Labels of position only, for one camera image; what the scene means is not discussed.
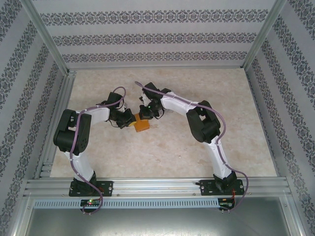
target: ventilated metal panel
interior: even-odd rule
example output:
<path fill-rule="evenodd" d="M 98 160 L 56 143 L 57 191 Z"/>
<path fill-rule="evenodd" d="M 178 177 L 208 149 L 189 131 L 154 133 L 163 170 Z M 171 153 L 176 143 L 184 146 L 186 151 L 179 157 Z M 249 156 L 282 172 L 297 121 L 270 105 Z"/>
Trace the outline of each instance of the ventilated metal panel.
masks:
<path fill-rule="evenodd" d="M 80 199 L 48 199 L 36 200 L 34 208 L 36 209 L 69 209 L 79 208 Z M 107 209 L 139 209 L 139 208 L 204 208 L 219 207 L 217 198 L 203 199 L 105 199 L 102 208 Z"/>

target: striped wall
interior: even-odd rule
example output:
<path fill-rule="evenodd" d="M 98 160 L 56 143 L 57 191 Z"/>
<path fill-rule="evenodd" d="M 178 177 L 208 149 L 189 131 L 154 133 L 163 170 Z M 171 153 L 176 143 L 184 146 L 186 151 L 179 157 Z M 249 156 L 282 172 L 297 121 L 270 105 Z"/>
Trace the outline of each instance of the striped wall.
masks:
<path fill-rule="evenodd" d="M 247 71 L 278 171 L 315 235 L 315 1 L 288 0 Z"/>
<path fill-rule="evenodd" d="M 33 178 L 63 75 L 18 0 L 0 0 L 0 236 Z"/>
<path fill-rule="evenodd" d="M 241 66 L 275 0 L 35 0 L 67 66 Z"/>

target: orange block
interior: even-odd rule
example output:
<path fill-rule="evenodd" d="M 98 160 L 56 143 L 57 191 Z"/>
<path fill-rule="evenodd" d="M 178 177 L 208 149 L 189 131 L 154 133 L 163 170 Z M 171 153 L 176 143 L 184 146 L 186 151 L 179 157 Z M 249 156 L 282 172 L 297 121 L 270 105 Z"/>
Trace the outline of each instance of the orange block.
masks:
<path fill-rule="evenodd" d="M 134 115 L 136 117 L 136 124 L 134 124 L 134 128 L 136 129 L 137 132 L 141 132 L 146 129 L 150 129 L 150 124 L 147 119 L 140 119 L 139 113 Z"/>

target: black mounting plate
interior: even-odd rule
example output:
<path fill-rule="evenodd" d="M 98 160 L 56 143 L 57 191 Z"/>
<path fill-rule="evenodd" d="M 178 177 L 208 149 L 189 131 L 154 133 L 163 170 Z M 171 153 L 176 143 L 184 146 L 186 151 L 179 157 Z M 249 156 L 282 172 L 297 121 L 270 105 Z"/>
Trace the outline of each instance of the black mounting plate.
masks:
<path fill-rule="evenodd" d="M 213 195 L 232 195 L 232 189 L 235 190 L 235 195 L 244 194 L 243 181 L 237 179 L 230 185 L 229 189 L 221 192 L 216 187 L 216 181 L 214 179 L 202 179 L 199 183 L 196 183 L 200 186 L 200 192 L 202 196 L 213 196 Z"/>
<path fill-rule="evenodd" d="M 102 192 L 103 197 L 111 197 L 113 193 L 113 181 L 97 181 L 96 182 L 97 188 Z M 70 197 L 97 197 L 99 193 L 95 191 L 92 195 L 87 195 L 86 193 L 78 192 L 74 181 L 71 182 L 70 190 L 69 190 Z"/>

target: purple cable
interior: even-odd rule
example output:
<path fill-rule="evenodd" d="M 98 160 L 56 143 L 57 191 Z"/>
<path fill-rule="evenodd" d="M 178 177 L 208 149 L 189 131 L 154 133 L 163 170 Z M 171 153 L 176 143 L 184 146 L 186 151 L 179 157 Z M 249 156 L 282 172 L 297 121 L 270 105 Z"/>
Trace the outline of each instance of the purple cable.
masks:
<path fill-rule="evenodd" d="M 203 108 L 203 109 L 207 109 L 207 110 L 209 110 L 209 111 L 215 113 L 215 114 L 222 120 L 222 123 L 223 123 L 223 131 L 222 131 L 222 133 L 219 135 L 219 137 L 217 138 L 217 141 L 216 141 L 216 145 L 217 145 L 217 147 L 218 147 L 218 152 L 219 152 L 219 156 L 220 156 L 220 158 L 221 158 L 221 161 L 222 161 L 223 164 L 224 164 L 227 168 L 229 168 L 231 171 L 234 171 L 234 172 L 236 172 L 236 173 L 242 174 L 242 175 L 245 177 L 245 179 L 246 179 L 246 188 L 245 188 L 244 194 L 242 195 L 242 197 L 241 197 L 239 203 L 238 203 L 233 209 L 230 210 L 230 211 L 234 211 L 234 210 L 242 203 L 242 201 L 243 201 L 244 198 L 245 198 L 245 195 L 246 195 L 247 190 L 248 190 L 249 179 L 248 179 L 247 175 L 246 175 L 244 172 L 241 172 L 241 171 L 238 171 L 238 170 L 236 170 L 236 169 L 233 169 L 232 167 L 230 167 L 229 165 L 227 165 L 227 163 L 225 162 L 225 160 L 224 160 L 224 158 L 223 158 L 223 156 L 222 156 L 222 153 L 221 153 L 221 150 L 220 150 L 220 146 L 219 146 L 219 140 L 223 137 L 223 135 L 224 135 L 225 132 L 226 132 L 226 123 L 225 123 L 225 120 L 224 120 L 223 116 L 222 116 L 219 112 L 217 112 L 216 110 L 214 110 L 214 109 L 212 109 L 212 108 L 210 108 L 210 107 L 206 107 L 206 106 L 203 106 L 203 105 L 199 105 L 199 104 L 197 104 L 197 103 L 189 103 L 189 102 L 187 102 L 186 100 L 184 100 L 184 99 L 182 99 L 182 98 L 180 98 L 180 97 L 173 96 L 173 95 L 169 95 L 169 94 L 166 94 L 166 93 L 163 93 L 163 92 L 159 92 L 159 91 L 155 91 L 155 90 L 150 89 L 150 88 L 146 88 L 146 87 L 144 87 L 144 86 L 143 86 L 140 82 L 138 82 L 138 81 L 135 81 L 135 84 L 138 85 L 138 86 L 140 86 L 140 87 L 143 88 L 143 89 L 148 90 L 148 91 L 155 92 L 155 93 L 157 93 L 157 94 L 160 94 L 160 95 L 163 95 L 163 96 L 166 96 L 166 97 L 175 98 L 175 99 L 180 100 L 180 101 L 182 101 L 182 102 L 185 102 L 186 104 L 189 104 L 189 105 L 193 105 L 193 106 L 196 106 L 196 107 L 200 107 L 200 108 Z"/>
<path fill-rule="evenodd" d="M 72 161 L 72 157 L 73 157 L 73 151 L 74 151 L 74 148 L 75 148 L 75 145 L 77 143 L 77 138 L 78 138 L 78 132 L 79 132 L 79 124 L 80 124 L 80 118 L 81 118 L 81 115 L 87 111 L 90 111 L 90 110 L 94 110 L 94 109 L 97 109 L 97 108 L 102 108 L 102 107 L 110 107 L 110 106 L 113 106 L 113 105 L 116 105 L 118 103 L 120 103 L 126 96 L 126 89 L 122 86 L 119 86 L 117 88 L 114 89 L 113 92 L 115 92 L 117 89 L 123 89 L 124 90 L 124 95 L 122 96 L 122 98 L 117 101 L 117 102 L 114 102 L 114 103 L 111 103 L 111 104 L 107 104 L 107 105 L 102 105 L 102 106 L 94 106 L 94 107 L 89 107 L 87 109 L 84 109 L 82 110 L 79 115 L 78 115 L 78 120 L 77 120 L 77 124 L 76 124 L 76 129 L 75 129 L 75 133 L 74 133 L 74 139 L 73 139 L 73 144 L 72 144 L 72 148 L 71 148 L 71 151 L 69 153 L 69 156 L 70 156 L 70 163 L 71 163 L 71 167 L 73 169 L 73 171 L 77 174 L 77 176 L 79 178 L 81 178 L 85 183 L 87 183 L 89 186 L 91 186 L 93 189 L 95 189 L 99 195 L 100 195 L 100 204 L 98 205 L 98 208 L 96 210 L 94 210 L 93 212 L 90 212 L 88 213 L 88 215 L 92 215 L 96 212 L 98 212 L 100 210 L 100 208 L 102 207 L 103 205 L 103 195 L 102 195 L 102 192 L 96 187 L 94 186 L 93 184 L 91 184 L 90 182 L 88 182 L 85 178 L 83 178 L 80 173 L 75 169 L 74 165 L 73 165 L 73 161 Z M 83 214 L 86 214 L 87 212 L 84 211 L 85 209 L 85 206 L 83 206 Z"/>

